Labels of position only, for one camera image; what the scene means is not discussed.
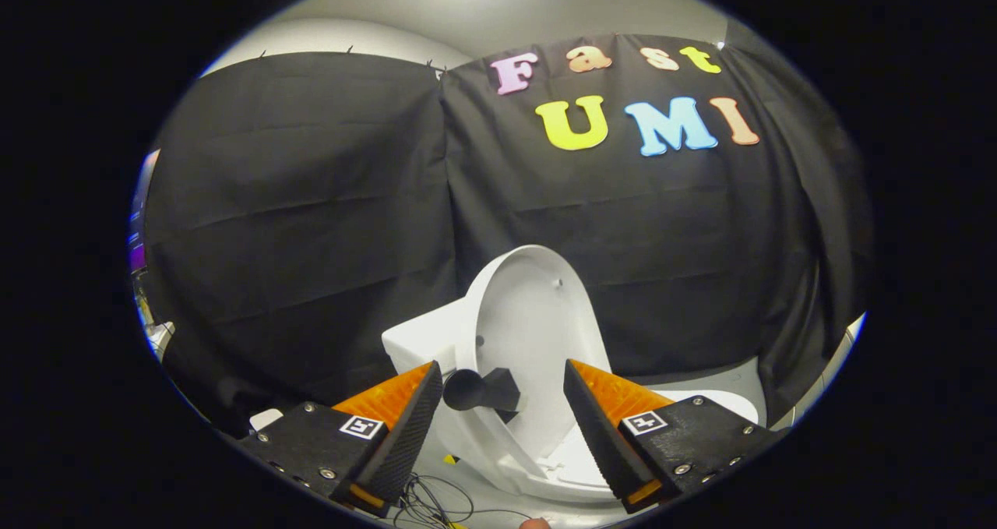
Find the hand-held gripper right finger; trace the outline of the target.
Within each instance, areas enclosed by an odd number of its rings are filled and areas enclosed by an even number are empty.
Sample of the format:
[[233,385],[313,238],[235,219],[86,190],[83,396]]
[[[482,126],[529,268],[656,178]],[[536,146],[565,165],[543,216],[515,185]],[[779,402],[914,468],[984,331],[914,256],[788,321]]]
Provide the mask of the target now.
[[772,445],[769,429],[705,395],[670,399],[576,359],[563,393],[627,513],[699,492]]

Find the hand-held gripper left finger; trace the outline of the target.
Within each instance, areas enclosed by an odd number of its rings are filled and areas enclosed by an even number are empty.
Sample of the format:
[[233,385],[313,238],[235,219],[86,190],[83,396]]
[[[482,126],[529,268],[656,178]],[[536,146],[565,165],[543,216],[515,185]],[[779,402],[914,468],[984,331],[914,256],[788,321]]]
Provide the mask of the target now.
[[408,483],[442,390],[431,360],[333,406],[302,402],[236,444],[306,492],[384,518]]

